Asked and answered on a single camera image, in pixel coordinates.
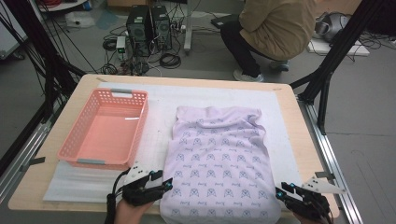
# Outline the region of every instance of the cardboard box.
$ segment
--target cardboard box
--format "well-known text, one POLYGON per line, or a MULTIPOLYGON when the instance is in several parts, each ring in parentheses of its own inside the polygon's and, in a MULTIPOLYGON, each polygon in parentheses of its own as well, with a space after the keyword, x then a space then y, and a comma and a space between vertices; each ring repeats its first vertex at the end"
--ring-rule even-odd
POLYGON ((353 15, 361 0, 317 0, 317 16, 323 12, 341 12, 353 15))
POLYGON ((107 0, 110 7, 131 7, 133 5, 152 5, 152 0, 107 0))

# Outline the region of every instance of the human hand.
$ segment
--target human hand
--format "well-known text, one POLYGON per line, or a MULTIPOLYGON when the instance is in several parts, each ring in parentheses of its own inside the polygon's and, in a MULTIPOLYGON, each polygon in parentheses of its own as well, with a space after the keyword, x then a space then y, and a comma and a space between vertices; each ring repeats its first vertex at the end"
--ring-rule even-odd
POLYGON ((146 203, 140 206, 133 206, 121 199, 117 205, 115 224, 138 224, 145 212, 154 204, 146 203))

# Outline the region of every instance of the desk leg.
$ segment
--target desk leg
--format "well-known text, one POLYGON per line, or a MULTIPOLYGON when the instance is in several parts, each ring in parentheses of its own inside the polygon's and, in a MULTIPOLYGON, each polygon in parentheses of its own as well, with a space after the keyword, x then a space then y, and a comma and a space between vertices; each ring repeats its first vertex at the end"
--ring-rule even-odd
POLYGON ((189 55, 191 49, 191 38, 192 38, 192 28, 191 28, 191 0, 187 0, 187 18, 186 18, 186 35, 184 38, 184 51, 186 55, 189 55))

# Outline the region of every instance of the folded fabric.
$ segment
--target folded fabric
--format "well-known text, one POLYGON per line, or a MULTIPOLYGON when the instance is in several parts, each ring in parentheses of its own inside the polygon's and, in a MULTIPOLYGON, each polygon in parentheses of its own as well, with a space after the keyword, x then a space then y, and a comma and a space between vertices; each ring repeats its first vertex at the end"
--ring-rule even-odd
POLYGON ((160 203, 167 223, 276 223, 280 205, 270 159, 256 121, 260 109, 181 106, 160 203))

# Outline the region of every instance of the wooden table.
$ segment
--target wooden table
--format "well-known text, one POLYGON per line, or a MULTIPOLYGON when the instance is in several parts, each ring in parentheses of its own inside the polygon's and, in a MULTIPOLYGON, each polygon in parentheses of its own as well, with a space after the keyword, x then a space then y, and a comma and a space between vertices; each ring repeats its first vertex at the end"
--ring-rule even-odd
MULTIPOLYGON (((96 88, 101 82, 273 91, 276 94, 282 111, 283 120, 285 121, 290 137, 290 144, 301 179, 303 181, 308 180, 315 172, 323 171, 302 112, 289 85, 186 78, 86 75, 78 83, 69 102, 36 155, 37 158, 45 157, 45 162, 32 165, 28 169, 8 202, 10 209, 36 211, 106 211, 106 205, 104 203, 44 202, 42 200, 58 163, 56 154, 70 132, 79 111, 84 106, 92 89, 96 88)), ((331 205, 333 216, 338 217, 339 210, 334 197, 332 195, 326 196, 331 205)), ((159 214, 159 207, 152 206, 148 210, 148 213, 159 214)), ((290 213, 285 212, 282 216, 288 217, 290 213)))

